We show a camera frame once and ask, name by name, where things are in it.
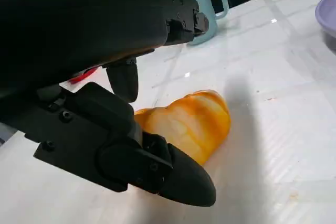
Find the tile grout line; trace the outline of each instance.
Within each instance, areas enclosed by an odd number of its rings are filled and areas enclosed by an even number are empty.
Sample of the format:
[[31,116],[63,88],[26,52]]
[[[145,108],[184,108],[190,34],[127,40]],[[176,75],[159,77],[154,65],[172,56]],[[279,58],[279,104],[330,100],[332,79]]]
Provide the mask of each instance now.
[[173,73],[173,70],[174,70],[175,67],[176,67],[177,61],[178,61],[178,59],[179,59],[179,57],[180,57],[180,55],[181,55],[181,52],[182,52],[182,50],[183,50],[183,47],[184,47],[184,45],[182,44],[181,47],[180,47],[180,49],[179,49],[179,51],[175,54],[174,57],[171,58],[172,63],[170,64],[169,69],[168,69],[168,71],[167,71],[165,77],[163,78],[163,82],[162,82],[163,85],[161,85],[161,87],[159,88],[159,91],[158,91],[158,93],[157,93],[157,96],[156,96],[156,98],[155,98],[155,100],[154,100],[154,107],[156,107],[157,103],[158,103],[159,100],[162,98],[163,93],[164,93],[164,91],[166,90],[168,84],[170,83],[170,82],[169,82],[170,77],[171,77],[171,75],[172,75],[172,73]]

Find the white tile floor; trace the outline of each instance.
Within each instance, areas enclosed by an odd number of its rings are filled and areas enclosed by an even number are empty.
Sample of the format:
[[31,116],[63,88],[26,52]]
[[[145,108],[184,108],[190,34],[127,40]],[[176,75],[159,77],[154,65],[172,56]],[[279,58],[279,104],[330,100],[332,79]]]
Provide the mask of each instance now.
[[[138,59],[135,109],[199,89],[227,101],[231,132],[205,165],[213,207],[108,191],[34,159],[36,144],[17,134],[0,148],[0,223],[334,224],[336,42],[314,18],[318,1],[252,0],[212,40]],[[91,80],[110,89],[103,70]]]

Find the screw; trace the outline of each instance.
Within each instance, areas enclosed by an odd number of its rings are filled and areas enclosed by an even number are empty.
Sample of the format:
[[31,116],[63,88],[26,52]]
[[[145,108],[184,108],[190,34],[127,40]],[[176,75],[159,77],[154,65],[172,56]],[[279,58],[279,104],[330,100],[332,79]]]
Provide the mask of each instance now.
[[52,152],[55,149],[55,144],[52,141],[43,142],[42,148],[48,152]]
[[72,115],[68,111],[63,111],[60,113],[59,118],[62,122],[68,123],[72,120]]
[[155,162],[153,162],[150,166],[149,166],[149,169],[153,172],[156,172],[159,168],[159,165]]

